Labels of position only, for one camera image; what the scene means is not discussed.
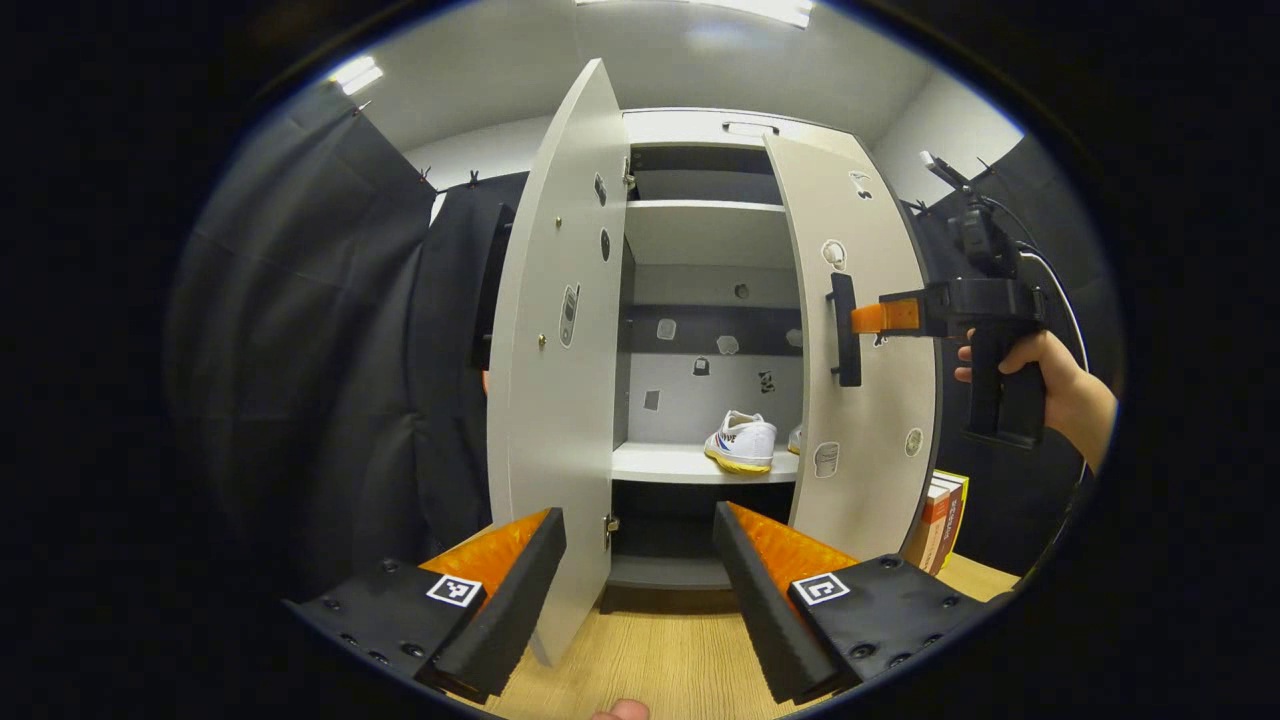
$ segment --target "sneaker sole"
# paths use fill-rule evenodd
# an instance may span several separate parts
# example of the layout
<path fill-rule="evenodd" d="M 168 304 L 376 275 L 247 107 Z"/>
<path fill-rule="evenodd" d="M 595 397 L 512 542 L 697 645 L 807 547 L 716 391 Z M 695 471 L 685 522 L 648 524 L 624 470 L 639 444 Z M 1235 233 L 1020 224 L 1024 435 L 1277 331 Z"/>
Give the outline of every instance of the sneaker sole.
<path fill-rule="evenodd" d="M 728 457 L 723 457 L 722 455 L 719 455 L 714 450 L 710 450 L 709 447 L 704 447 L 703 452 L 707 454 L 708 457 L 714 460 L 717 465 L 719 465 L 724 470 L 728 470 L 730 473 L 739 473 L 741 475 L 763 475 L 773 470 L 772 464 L 748 465 L 746 462 L 739 462 L 737 460 L 730 460 Z"/>

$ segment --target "cabinet shelf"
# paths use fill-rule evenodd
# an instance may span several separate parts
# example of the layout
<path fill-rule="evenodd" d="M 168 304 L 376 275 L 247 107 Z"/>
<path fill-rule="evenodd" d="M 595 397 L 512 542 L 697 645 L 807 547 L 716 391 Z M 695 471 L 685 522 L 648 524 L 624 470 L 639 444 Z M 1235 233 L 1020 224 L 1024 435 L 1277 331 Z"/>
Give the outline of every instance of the cabinet shelf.
<path fill-rule="evenodd" d="M 782 205 L 632 200 L 627 242 L 637 265 L 795 268 Z"/>
<path fill-rule="evenodd" d="M 728 574 L 717 557 L 645 557 L 613 555 L 609 584 L 620 588 L 721 591 Z"/>
<path fill-rule="evenodd" d="M 773 452 L 773 470 L 764 475 L 726 473 L 703 454 L 701 443 L 625 442 L 613 451 L 613 479 L 646 483 L 754 484 L 794 483 L 800 457 L 785 446 Z"/>

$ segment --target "wooden floor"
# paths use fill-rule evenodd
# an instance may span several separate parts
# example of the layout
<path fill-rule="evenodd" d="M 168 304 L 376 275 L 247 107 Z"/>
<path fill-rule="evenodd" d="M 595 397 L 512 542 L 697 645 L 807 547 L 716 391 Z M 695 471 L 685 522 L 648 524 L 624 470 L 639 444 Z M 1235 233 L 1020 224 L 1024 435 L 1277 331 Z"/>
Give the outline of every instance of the wooden floor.
<path fill-rule="evenodd" d="M 960 556 L 938 579 L 980 601 L 1018 582 Z M 608 615 L 591 610 L 554 667 L 526 650 L 502 697 L 483 707 L 521 720 L 588 720 L 623 697 L 648 705 L 652 720 L 768 720 L 796 710 L 769 697 L 731 592 L 623 597 Z"/>

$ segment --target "ceiling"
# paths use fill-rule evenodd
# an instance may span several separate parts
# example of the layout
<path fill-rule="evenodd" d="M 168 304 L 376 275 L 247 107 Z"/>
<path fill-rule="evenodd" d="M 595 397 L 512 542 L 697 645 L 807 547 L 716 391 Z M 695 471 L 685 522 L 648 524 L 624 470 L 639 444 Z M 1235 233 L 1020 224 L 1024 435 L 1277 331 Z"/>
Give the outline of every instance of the ceiling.
<path fill-rule="evenodd" d="M 874 143 L 932 74 L 928 60 L 840 10 L 808 29 L 678 3 L 480 0 L 370 51 L 387 73 L 356 95 L 401 151 L 550 115 L 582 65 L 603 58 L 623 109 L 754 110 L 828 124 Z"/>

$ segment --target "open cabinet door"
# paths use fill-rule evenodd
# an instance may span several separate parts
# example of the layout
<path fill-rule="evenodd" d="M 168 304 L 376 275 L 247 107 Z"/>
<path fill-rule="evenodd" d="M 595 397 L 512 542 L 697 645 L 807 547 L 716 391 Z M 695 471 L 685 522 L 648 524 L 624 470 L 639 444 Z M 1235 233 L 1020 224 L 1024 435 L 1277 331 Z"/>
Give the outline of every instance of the open cabinet door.
<path fill-rule="evenodd" d="M 892 193 L 861 150 L 836 154 L 765 135 L 786 205 L 804 328 L 804 447 L 791 525 L 854 557 L 900 552 L 933 465 L 938 341 L 854 336 L 860 387 L 841 387 L 832 273 L 858 305 L 924 287 Z M 836 241 L 833 249 L 828 241 Z"/>
<path fill-rule="evenodd" d="M 567 548 L 531 641 L 545 664 L 564 653 L 609 575 L 604 518 L 628 151 L 604 64 L 591 60 L 534 159 L 494 311 L 493 521 L 564 511 Z"/>

